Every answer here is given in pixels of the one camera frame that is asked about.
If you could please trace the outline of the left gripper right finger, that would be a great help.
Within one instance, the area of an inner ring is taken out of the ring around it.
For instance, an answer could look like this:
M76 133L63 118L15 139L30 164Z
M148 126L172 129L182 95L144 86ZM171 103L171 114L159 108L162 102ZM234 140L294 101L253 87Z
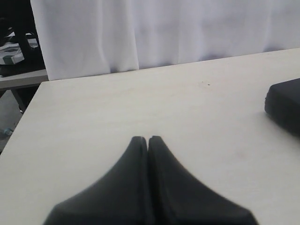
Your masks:
M256 225L251 211L194 177L160 136L149 139L148 171L158 225Z

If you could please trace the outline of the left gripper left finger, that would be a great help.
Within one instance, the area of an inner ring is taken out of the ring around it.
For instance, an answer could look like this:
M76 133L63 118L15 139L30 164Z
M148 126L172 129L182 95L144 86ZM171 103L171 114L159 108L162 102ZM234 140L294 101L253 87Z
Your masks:
M145 138L133 137L120 159L101 179L57 204L44 224L150 224L150 188Z

